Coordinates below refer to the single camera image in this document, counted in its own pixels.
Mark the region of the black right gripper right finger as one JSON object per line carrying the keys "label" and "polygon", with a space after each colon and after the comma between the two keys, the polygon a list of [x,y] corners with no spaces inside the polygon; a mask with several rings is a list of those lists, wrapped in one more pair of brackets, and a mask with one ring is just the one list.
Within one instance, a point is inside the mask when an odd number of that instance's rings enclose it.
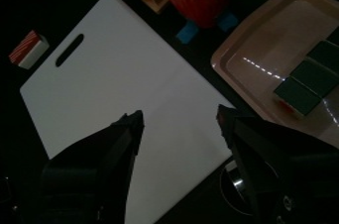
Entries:
{"label": "black right gripper right finger", "polygon": [[255,224],[339,224],[339,149],[225,106],[217,123]]}

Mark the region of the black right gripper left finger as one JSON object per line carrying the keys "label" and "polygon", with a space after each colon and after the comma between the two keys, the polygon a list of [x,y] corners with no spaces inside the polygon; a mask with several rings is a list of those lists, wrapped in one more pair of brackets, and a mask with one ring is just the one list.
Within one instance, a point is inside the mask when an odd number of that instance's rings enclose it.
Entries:
{"label": "black right gripper left finger", "polygon": [[124,224],[143,129],[135,111],[51,158],[32,224]]}

